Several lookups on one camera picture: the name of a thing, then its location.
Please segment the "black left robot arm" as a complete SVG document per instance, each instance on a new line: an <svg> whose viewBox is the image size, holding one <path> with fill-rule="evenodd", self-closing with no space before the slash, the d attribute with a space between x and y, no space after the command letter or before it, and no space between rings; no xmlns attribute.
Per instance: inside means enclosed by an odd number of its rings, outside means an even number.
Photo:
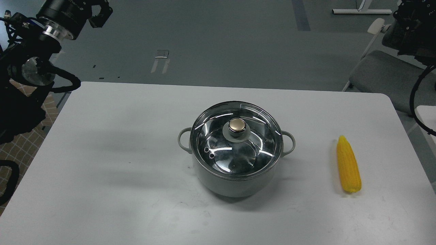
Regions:
<svg viewBox="0 0 436 245"><path fill-rule="evenodd" d="M58 112L54 93L80 87L78 77L50 58L63 40L75 40L89 22L101 28L113 9L107 0L46 0L36 17L5 11L8 46L1 49L1 211L45 139L42 128Z"/></svg>

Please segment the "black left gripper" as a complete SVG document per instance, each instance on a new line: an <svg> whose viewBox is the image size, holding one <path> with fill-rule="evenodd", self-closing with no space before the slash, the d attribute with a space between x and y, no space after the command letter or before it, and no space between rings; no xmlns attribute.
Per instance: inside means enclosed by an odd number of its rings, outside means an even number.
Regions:
<svg viewBox="0 0 436 245"><path fill-rule="evenodd" d="M46 0L36 17L43 23L58 24L76 40L86 22L102 28L112 13L107 0Z"/></svg>

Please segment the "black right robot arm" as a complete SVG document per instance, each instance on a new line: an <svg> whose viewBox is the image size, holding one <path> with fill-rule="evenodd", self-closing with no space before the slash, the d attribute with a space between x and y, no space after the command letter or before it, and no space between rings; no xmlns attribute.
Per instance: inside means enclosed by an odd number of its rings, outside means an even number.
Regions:
<svg viewBox="0 0 436 245"><path fill-rule="evenodd" d="M435 1L400 0L393 16L402 29L403 36L398 55L410 55L426 66L413 85L409 98L412 118L428 135L435 136L435 130L426 126L416 115L416 92L424 78L435 70Z"/></svg>

